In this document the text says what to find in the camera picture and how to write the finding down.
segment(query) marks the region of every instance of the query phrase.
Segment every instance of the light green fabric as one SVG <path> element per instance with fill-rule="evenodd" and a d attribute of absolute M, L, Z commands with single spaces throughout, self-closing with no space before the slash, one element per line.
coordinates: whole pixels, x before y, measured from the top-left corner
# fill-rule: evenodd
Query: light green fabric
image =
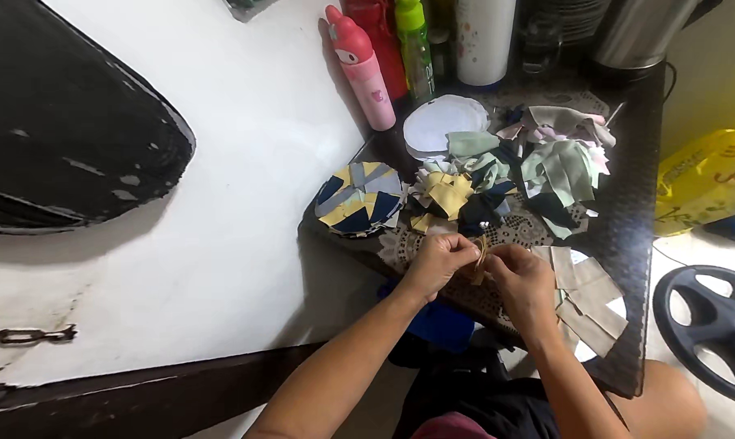
<path fill-rule="evenodd" d="M 484 154 L 500 146 L 500 138 L 485 131 L 456 131 L 448 133 L 449 153 L 460 159 Z"/>
<path fill-rule="evenodd" d="M 481 154 L 478 159 L 466 159 L 462 162 L 460 168 L 464 172 L 474 172 L 485 166 L 489 166 L 489 169 L 483 176 L 481 183 L 473 189 L 476 194 L 491 189 L 496 180 L 507 177 L 509 170 L 511 170 L 511 166 L 501 162 L 490 152 Z"/>
<path fill-rule="evenodd" d="M 538 145 L 522 163 L 522 175 L 534 185 L 543 184 L 545 176 L 565 207 L 594 200 L 592 187 L 597 185 L 597 172 L 590 154 L 577 141 Z"/>
<path fill-rule="evenodd" d="M 546 225 L 549 226 L 549 229 L 551 230 L 551 233 L 555 234 L 560 239 L 565 239 L 569 237 L 570 235 L 573 235 L 573 232 L 570 231 L 567 227 L 558 226 L 557 224 L 554 224 L 549 220 L 547 217 L 541 215 L 541 218 L 544 219 L 544 222 L 546 222 Z"/>

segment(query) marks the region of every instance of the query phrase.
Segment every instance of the red water bottle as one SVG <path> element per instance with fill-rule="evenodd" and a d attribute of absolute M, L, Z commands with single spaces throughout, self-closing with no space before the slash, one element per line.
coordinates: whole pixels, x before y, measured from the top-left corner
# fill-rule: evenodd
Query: red water bottle
<path fill-rule="evenodd" d="M 343 12 L 370 37 L 392 101 L 408 94 L 399 41 L 388 22 L 389 0 L 345 0 Z"/>

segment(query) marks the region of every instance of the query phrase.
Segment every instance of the white bottle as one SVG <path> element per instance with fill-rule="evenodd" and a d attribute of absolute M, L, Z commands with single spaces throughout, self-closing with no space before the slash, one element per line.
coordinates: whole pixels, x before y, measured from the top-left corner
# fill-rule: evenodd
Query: white bottle
<path fill-rule="evenodd" d="M 457 0 L 457 77 L 492 85 L 505 76 L 516 0 Z"/>

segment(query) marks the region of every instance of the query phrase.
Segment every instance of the hand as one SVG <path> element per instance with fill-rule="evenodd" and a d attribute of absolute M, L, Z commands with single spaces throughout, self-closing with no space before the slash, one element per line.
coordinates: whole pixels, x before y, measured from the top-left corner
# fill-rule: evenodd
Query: hand
<path fill-rule="evenodd" d="M 480 255 L 476 244 L 460 234 L 425 237 L 398 289 L 407 291 L 424 304 L 432 302 L 454 272 L 476 262 Z"/>
<path fill-rule="evenodd" d="M 530 344 L 557 331 L 555 272 L 549 263 L 518 244 L 492 247 L 484 260 L 502 294 L 511 322 Z"/>

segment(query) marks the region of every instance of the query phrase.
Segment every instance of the leg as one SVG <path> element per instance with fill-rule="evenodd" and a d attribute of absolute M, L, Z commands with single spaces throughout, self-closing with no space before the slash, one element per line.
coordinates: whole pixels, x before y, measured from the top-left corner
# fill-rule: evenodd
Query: leg
<path fill-rule="evenodd" d="M 625 399 L 609 393 L 630 432 L 639 439 L 694 439 L 706 426 L 697 389 L 670 365 L 646 361 L 644 394 Z"/>

